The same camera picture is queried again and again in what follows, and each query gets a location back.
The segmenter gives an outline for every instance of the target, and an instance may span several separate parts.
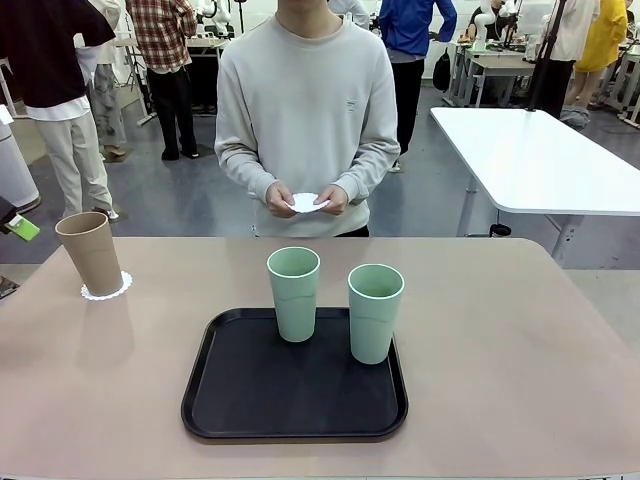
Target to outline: neck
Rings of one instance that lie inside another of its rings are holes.
[[[305,11],[295,11],[278,5],[276,19],[284,28],[302,38],[328,37],[337,32],[342,25],[342,20],[331,13],[325,0],[318,2],[315,8]]]

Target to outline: black tray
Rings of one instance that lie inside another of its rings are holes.
[[[207,439],[379,441],[408,406],[395,343],[379,365],[355,360],[348,309],[318,308],[299,344],[280,337],[274,309],[237,309],[207,327],[182,419]]]

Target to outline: person in plaid shirt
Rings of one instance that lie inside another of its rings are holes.
[[[153,103],[162,127],[162,160],[178,160],[180,152],[198,158],[193,133],[191,85],[184,68],[191,63],[186,38],[196,34],[196,13],[189,0],[126,0],[147,64]],[[176,137],[176,117],[180,144]]]

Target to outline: tray rim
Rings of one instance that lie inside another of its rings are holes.
[[[409,413],[409,397],[407,395],[407,389],[404,382],[404,377],[402,375],[402,366],[400,363],[400,357],[398,355],[398,350],[396,348],[396,340],[395,335],[391,340],[391,347],[389,348],[389,356],[387,357],[386,362],[390,364],[391,377],[393,379],[393,388],[396,393],[396,398],[398,400],[398,415],[393,420],[393,422],[384,430],[377,432],[367,432],[360,435],[354,435],[353,433],[339,433],[339,434],[330,434],[330,435],[322,435],[322,434],[273,434],[273,435],[247,435],[247,434],[224,434],[224,435],[211,435],[208,432],[197,427],[195,422],[193,421],[193,403],[195,402],[195,397],[197,396],[200,382],[197,381],[201,376],[201,370],[204,369],[204,365],[206,361],[204,361],[208,357],[208,353],[206,356],[203,356],[207,350],[209,350],[213,339],[215,338],[215,331],[217,324],[220,322],[228,322],[230,321],[229,317],[233,319],[237,319],[238,317],[244,315],[254,315],[257,317],[264,316],[266,314],[272,313],[275,311],[273,307],[240,307],[240,308],[232,308],[221,312],[216,315],[208,324],[204,331],[204,335],[202,336],[202,340],[200,342],[200,347],[198,348],[198,353],[196,354],[196,358],[194,360],[194,365],[191,370],[191,374],[189,375],[189,381],[187,383],[184,396],[182,398],[181,406],[180,406],[180,416],[182,418],[182,422],[185,428],[201,439],[205,440],[295,440],[295,439],[318,439],[323,440],[325,442],[329,442],[331,440],[340,440],[342,442],[348,441],[381,441],[390,436],[392,436],[404,423]],[[349,313],[348,307],[317,307],[316,308],[316,316],[330,316],[331,312],[340,312],[341,316],[347,315]]]

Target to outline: black backpack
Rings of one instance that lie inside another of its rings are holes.
[[[438,90],[446,92],[449,89],[449,81],[451,80],[451,59],[446,51],[436,62],[433,69],[433,86]]]

